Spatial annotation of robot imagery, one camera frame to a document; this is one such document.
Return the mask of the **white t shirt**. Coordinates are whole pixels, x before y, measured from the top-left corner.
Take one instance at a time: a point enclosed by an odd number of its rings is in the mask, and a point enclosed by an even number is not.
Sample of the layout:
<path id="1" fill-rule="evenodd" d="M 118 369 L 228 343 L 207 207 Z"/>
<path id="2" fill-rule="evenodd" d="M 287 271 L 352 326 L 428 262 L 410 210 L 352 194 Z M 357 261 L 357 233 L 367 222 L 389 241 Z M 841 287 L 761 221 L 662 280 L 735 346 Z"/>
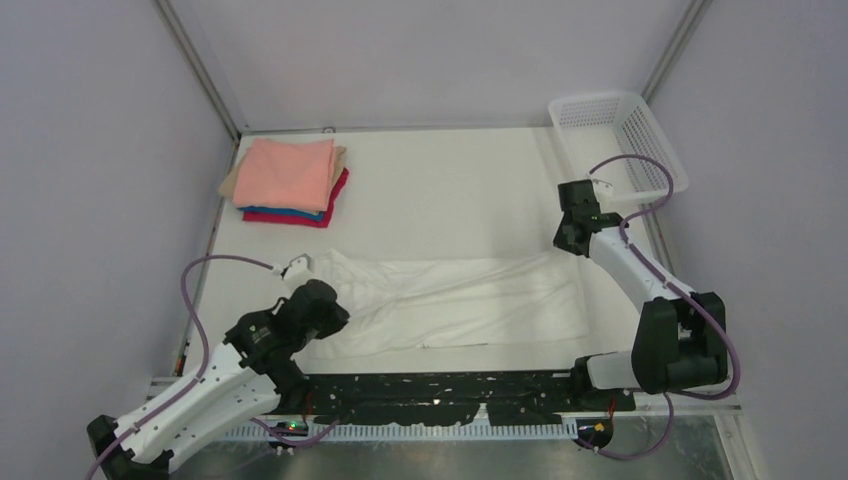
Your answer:
<path id="1" fill-rule="evenodd" d="M 558 342 L 590 331 L 577 260 L 559 251 L 374 261 L 330 250 L 315 258 L 314 271 L 336 290 L 350 319 L 307 347 L 312 359 Z"/>

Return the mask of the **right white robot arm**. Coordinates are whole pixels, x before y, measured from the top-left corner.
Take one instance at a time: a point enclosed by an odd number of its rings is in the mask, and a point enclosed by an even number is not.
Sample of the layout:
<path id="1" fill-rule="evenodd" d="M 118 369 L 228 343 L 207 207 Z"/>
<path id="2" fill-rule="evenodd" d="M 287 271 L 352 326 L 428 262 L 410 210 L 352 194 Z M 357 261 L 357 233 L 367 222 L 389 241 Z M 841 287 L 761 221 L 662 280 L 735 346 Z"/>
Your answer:
<path id="1" fill-rule="evenodd" d="M 576 360 L 571 373 L 577 387 L 661 394 L 724 382 L 729 352 L 721 298 L 676 283 L 655 260 L 635 253 L 623 237 L 624 218 L 602 212 L 591 181 L 562 183 L 558 196 L 563 217 L 554 246 L 600 267 L 639 314 L 630 350 Z"/>

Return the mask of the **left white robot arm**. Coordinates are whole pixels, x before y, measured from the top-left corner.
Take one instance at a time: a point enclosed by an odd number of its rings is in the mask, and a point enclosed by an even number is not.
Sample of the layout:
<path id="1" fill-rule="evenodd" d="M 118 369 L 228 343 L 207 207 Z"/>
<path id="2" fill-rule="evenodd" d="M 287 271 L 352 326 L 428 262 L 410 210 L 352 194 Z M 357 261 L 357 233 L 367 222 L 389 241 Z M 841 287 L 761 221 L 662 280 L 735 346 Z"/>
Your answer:
<path id="1" fill-rule="evenodd" d="M 349 317 L 336 291 L 317 279 L 243 315 L 206 361 L 161 394 L 129 414 L 89 423 L 97 458 L 86 476 L 167 479 L 229 429 L 278 408 L 301 410 L 310 384 L 295 354 L 339 332 Z"/>

